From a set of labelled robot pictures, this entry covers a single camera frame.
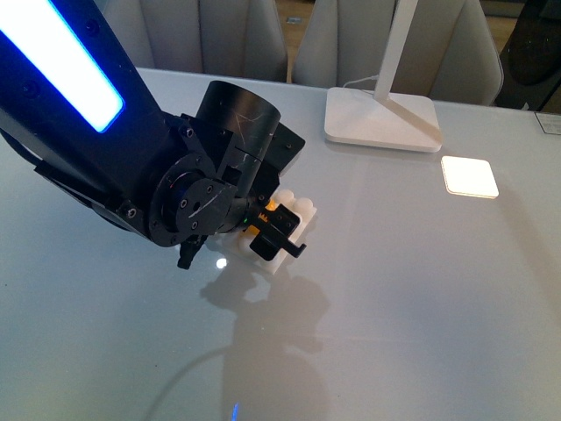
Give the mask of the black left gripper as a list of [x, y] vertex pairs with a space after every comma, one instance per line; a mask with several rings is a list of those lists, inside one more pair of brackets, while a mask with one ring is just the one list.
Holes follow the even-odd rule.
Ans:
[[[271, 143], [250, 187], [246, 214], [231, 229], [221, 229], [214, 234], [244, 232], [252, 209], [265, 206], [280, 186], [281, 174], [293, 163], [302, 151], [305, 140], [280, 124], [274, 131]], [[291, 235], [301, 218], [287, 206], [279, 204], [275, 209], [264, 208], [258, 215], [260, 232], [250, 243], [250, 249], [261, 259], [272, 261], [280, 251], [298, 258], [306, 249], [305, 244], [296, 245], [286, 235]]]

